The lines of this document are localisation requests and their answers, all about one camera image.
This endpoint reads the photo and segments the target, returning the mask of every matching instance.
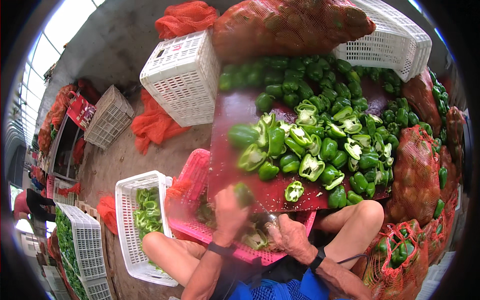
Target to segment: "pile of green peppers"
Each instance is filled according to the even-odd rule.
[[[55,207],[55,223],[57,224],[57,237],[59,239],[60,251],[72,266],[73,271],[80,275],[75,246],[73,244],[72,223],[58,206]]]

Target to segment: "empty red mesh bag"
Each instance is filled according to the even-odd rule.
[[[327,54],[374,30],[348,0],[248,0],[215,21],[212,41],[223,62],[239,63],[260,55]]]
[[[210,28],[215,19],[215,8],[203,1],[187,1],[168,6],[155,21],[155,29],[159,38],[174,38]]]
[[[438,154],[433,155],[432,142],[419,125],[402,129],[393,170],[393,195],[385,208],[387,222],[417,219],[420,226],[425,226],[432,219],[440,198]]]
[[[428,67],[425,67],[422,73],[402,84],[402,95],[414,107],[419,118],[430,124],[433,136],[438,137],[442,127],[442,119],[438,114],[432,88],[433,82],[428,73]]]
[[[137,136],[135,147],[140,153],[147,154],[150,142],[160,145],[163,140],[174,137],[190,129],[180,127],[153,99],[153,97],[142,89],[140,97],[144,104],[144,113],[133,119],[130,126],[132,132]]]
[[[449,109],[446,117],[448,150],[450,150],[452,161],[456,166],[456,176],[458,177],[458,180],[461,180],[463,161],[463,124],[465,124],[465,117],[456,106],[452,106]]]
[[[406,238],[400,234],[401,228],[407,230]],[[400,242],[393,239],[394,234]],[[398,268],[393,269],[390,264],[392,251],[405,240],[410,241],[414,249]],[[352,272],[360,278],[363,276],[363,283],[372,291],[373,299],[414,300],[428,272],[428,251],[424,240],[425,234],[416,220],[386,224],[365,252],[368,264],[366,259],[359,259]],[[377,247],[380,242],[386,242],[386,252]]]

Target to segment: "white plastic crate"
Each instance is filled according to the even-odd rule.
[[[75,193],[74,192],[69,192],[68,193],[68,198],[65,198],[63,195],[60,195],[58,193],[59,189],[69,189],[73,185],[65,182],[61,179],[55,178],[53,182],[53,201],[58,204],[67,204],[67,205],[74,205],[75,204]]]
[[[57,268],[51,265],[44,265],[43,272],[45,272],[45,277],[47,278],[48,284],[52,291],[66,291],[67,288],[63,283],[63,279],[57,271]]]
[[[84,139],[106,150],[132,122],[135,113],[127,99],[111,85],[96,104]]]
[[[72,223],[73,245],[79,278],[91,280],[107,275],[102,250],[100,223],[76,206],[57,204]]]
[[[137,189],[158,187],[163,232],[167,237],[172,237],[163,207],[167,187],[171,185],[172,178],[166,177],[158,171],[150,171],[120,180],[115,185],[115,208],[121,253],[128,274],[148,282],[176,287],[177,281],[148,263],[148,257],[140,249],[139,230],[133,224],[133,211],[138,209],[138,203],[135,200]]]
[[[140,82],[182,127],[213,122],[220,62],[208,30],[160,42]]]
[[[376,24],[376,30],[353,42],[340,44],[335,56],[352,65],[393,69],[404,81],[427,65],[432,40],[404,14],[381,0],[351,0]]]

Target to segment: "black watch strap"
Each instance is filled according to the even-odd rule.
[[[324,247],[319,247],[318,249],[318,254],[313,260],[313,262],[310,264],[310,269],[312,272],[315,274],[315,270],[318,268],[318,266],[322,263],[322,261],[325,258],[325,250]]]
[[[218,246],[217,244],[211,241],[208,244],[207,249],[217,254],[220,254],[222,256],[232,256],[235,250],[237,249],[237,246],[235,246],[234,244],[231,244],[230,247],[222,247],[222,246]]]

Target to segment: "concrete floor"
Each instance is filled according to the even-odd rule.
[[[138,93],[128,100],[136,116],[143,113],[144,107]],[[151,170],[178,177],[193,150],[210,148],[211,130],[212,124],[193,126],[161,145],[151,143],[145,156],[135,148],[135,135],[130,128],[122,132],[107,151],[87,143],[78,175],[82,189],[79,198],[96,207],[100,199],[99,192],[114,193],[117,181]],[[108,247],[108,256],[115,258],[112,276],[119,300],[180,298],[182,286],[165,287],[131,277],[123,262],[118,236],[106,236],[108,239],[113,236],[113,240],[107,240],[107,244],[113,245]]]

